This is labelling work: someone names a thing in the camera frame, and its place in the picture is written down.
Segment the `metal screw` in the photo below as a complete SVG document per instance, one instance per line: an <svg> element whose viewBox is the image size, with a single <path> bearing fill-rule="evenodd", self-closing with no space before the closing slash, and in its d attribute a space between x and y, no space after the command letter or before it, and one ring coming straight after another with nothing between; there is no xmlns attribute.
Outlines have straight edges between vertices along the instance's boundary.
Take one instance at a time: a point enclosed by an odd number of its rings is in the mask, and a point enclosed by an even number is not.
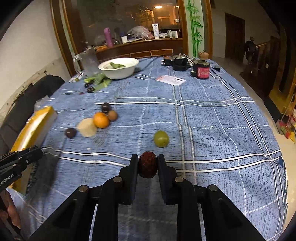
<svg viewBox="0 0 296 241"><path fill-rule="evenodd" d="M113 182L115 182L115 183L119 183L121 181L122 181L122 177L120 177L120 176L113 178Z"/></svg>
<svg viewBox="0 0 296 241"><path fill-rule="evenodd" d="M214 184L211 184L209 185L209 189L212 191L212 192L216 192L218 190L218 187Z"/></svg>
<svg viewBox="0 0 296 241"><path fill-rule="evenodd" d="M79 187L79 191L80 192L86 192L88 190L88 186L87 185L81 185L80 187Z"/></svg>
<svg viewBox="0 0 296 241"><path fill-rule="evenodd" d="M184 179L182 177L175 177L175 182L181 183L183 181L184 181Z"/></svg>

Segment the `person's hand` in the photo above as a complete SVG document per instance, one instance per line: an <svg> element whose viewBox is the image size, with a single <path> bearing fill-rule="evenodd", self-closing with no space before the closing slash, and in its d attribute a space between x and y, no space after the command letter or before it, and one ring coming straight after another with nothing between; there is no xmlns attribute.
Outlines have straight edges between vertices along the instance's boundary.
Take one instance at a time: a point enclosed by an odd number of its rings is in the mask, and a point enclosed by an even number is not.
<svg viewBox="0 0 296 241"><path fill-rule="evenodd" d="M7 190L4 190L0 193L0 197L7 208L7 212L0 210L0 218L2 220L6 220L9 216L12 224L20 229L20 216L17 212L15 204L13 203L10 193Z"/></svg>

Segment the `white wall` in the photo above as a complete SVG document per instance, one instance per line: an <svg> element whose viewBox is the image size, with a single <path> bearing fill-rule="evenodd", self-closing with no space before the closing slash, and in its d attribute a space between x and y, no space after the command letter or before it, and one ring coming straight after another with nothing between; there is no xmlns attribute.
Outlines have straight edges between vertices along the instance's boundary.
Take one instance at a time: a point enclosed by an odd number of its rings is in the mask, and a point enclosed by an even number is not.
<svg viewBox="0 0 296 241"><path fill-rule="evenodd" d="M53 64L49 74L67 80L51 19L49 0L34 0L8 28L0 41L0 107L39 70Z"/></svg>
<svg viewBox="0 0 296 241"><path fill-rule="evenodd" d="M276 26L257 0L215 0L215 5L216 9L212 8L214 56L225 57L225 13L245 20L246 41L250 36L256 44L269 41L271 35L279 38Z"/></svg>

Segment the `doorway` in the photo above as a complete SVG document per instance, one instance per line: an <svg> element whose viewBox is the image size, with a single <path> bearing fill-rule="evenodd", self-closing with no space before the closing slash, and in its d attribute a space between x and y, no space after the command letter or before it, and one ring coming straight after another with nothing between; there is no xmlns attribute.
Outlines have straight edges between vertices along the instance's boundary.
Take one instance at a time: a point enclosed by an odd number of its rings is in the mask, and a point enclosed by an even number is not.
<svg viewBox="0 0 296 241"><path fill-rule="evenodd" d="M225 58L244 60L245 24L244 19L225 13L226 44Z"/></svg>

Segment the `tiled floor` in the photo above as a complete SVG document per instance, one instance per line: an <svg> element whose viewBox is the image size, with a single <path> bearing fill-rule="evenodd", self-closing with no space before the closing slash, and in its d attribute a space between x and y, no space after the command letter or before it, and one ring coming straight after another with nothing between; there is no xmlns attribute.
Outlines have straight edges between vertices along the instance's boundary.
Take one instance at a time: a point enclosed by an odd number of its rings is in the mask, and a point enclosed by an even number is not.
<svg viewBox="0 0 296 241"><path fill-rule="evenodd" d="M280 146L283 158L285 160L288 177L288 211L285 222L286 227L296 211L296 144L294 144L291 139L286 139L285 136L278 133L275 122L266 109L264 102L239 75L243 71L244 66L230 59L213 57L213 60L223 67L230 75L236 78L243 85L249 95L254 99L269 122L274 136Z"/></svg>

